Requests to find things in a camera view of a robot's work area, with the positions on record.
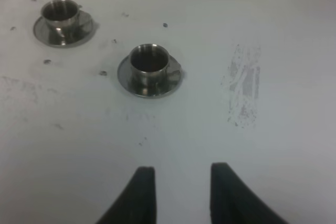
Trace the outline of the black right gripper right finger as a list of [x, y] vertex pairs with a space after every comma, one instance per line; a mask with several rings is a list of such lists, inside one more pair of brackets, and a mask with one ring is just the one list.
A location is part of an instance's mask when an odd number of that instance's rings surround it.
[[211, 223], [286, 223], [226, 163], [211, 166]]

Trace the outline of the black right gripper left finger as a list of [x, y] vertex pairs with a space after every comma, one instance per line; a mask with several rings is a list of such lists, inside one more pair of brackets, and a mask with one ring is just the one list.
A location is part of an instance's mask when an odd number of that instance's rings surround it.
[[97, 223], [151, 223], [157, 220], [155, 169], [139, 167]]

